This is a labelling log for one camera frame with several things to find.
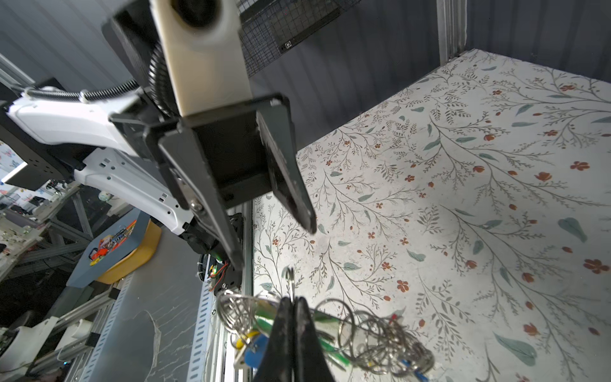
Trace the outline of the key with green tag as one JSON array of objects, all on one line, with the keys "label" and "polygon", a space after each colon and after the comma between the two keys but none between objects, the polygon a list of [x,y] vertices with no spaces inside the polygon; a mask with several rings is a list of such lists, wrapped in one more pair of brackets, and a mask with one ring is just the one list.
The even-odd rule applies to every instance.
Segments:
[{"label": "key with green tag", "polygon": [[[254,313],[254,323],[252,324],[251,331],[258,332],[259,337],[265,337],[266,342],[269,342],[276,315],[277,309],[275,307],[272,307],[271,310],[256,310]],[[343,355],[342,352],[334,346],[335,340],[331,335],[328,335],[325,332],[319,332],[318,341],[323,355],[332,364],[335,364],[335,366],[342,370],[347,369],[351,365],[351,362],[347,356]]]}]

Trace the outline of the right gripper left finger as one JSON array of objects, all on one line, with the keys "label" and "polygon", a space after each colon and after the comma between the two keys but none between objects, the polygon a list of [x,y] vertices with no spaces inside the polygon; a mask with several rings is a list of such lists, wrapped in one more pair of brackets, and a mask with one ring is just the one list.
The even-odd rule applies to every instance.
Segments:
[{"label": "right gripper left finger", "polygon": [[266,351],[254,375],[254,382],[293,380],[294,339],[294,304],[290,298],[284,297],[280,301]]}]

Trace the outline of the keyring bunch with grey strap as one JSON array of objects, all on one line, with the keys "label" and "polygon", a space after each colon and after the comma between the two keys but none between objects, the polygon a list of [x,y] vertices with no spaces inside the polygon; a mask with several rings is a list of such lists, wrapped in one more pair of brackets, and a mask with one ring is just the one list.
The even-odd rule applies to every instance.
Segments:
[{"label": "keyring bunch with grey strap", "polygon": [[[293,304],[295,294],[294,270],[285,272],[288,294]],[[265,337],[251,331],[254,313],[258,309],[278,312],[282,298],[274,296],[249,296],[225,291],[219,294],[216,311],[224,328],[242,342],[238,362],[244,361],[247,352],[256,353],[259,363],[267,348]],[[380,317],[363,310],[351,310],[340,299],[326,299],[310,307],[317,336],[319,332],[331,335],[335,347],[347,356],[351,365],[347,369],[361,369],[377,376],[389,375],[397,379],[426,381],[434,368],[434,355],[416,337],[407,332],[397,318]]]}]

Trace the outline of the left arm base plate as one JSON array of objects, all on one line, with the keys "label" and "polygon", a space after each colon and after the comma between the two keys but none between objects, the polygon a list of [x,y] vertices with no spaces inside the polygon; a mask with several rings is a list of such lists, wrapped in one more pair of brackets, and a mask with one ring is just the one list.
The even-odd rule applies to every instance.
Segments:
[{"label": "left arm base plate", "polygon": [[242,271],[237,271],[229,259],[224,259],[225,251],[221,244],[200,255],[197,262],[197,278],[208,285],[214,296],[242,285]]}]

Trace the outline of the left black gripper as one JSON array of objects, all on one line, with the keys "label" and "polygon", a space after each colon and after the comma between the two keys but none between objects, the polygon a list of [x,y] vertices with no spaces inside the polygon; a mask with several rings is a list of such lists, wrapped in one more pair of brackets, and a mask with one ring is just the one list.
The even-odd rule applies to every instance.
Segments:
[{"label": "left black gripper", "polygon": [[289,99],[279,93],[191,116],[146,105],[110,121],[157,167],[181,207],[216,237],[237,271],[242,246],[226,208],[272,192],[310,234],[317,218],[297,164]]}]

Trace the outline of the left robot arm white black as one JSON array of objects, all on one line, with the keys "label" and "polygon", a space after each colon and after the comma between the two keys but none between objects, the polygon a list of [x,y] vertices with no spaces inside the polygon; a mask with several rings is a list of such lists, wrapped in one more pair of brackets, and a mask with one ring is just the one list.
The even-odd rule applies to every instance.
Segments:
[{"label": "left robot arm white black", "polygon": [[235,269],[230,208],[267,193],[307,232],[313,205],[296,162],[291,105],[251,93],[234,1],[132,1],[103,36],[132,80],[102,91],[24,88],[1,138],[40,183],[78,181],[139,209]]}]

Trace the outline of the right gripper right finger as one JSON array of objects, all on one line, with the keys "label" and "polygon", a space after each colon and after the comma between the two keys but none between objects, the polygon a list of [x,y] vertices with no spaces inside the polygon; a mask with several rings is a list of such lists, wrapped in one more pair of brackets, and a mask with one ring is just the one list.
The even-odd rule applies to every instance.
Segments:
[{"label": "right gripper right finger", "polygon": [[294,319],[294,380],[334,382],[318,340],[310,307],[303,297],[295,301]]}]

